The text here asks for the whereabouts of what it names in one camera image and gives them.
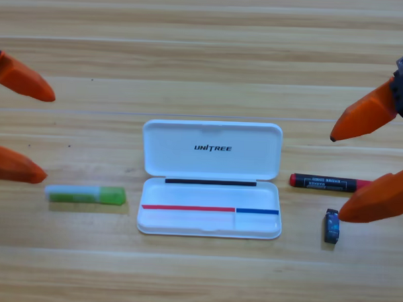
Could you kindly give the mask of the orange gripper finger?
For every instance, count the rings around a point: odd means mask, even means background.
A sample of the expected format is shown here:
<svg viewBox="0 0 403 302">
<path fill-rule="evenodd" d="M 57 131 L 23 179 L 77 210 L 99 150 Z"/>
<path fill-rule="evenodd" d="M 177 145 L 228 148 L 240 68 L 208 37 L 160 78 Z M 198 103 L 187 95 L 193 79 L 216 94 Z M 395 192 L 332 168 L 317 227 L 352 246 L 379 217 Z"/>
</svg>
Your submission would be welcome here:
<svg viewBox="0 0 403 302">
<path fill-rule="evenodd" d="M 347 223 L 370 223 L 403 215 L 403 170 L 358 189 L 339 211 Z"/>
</svg>

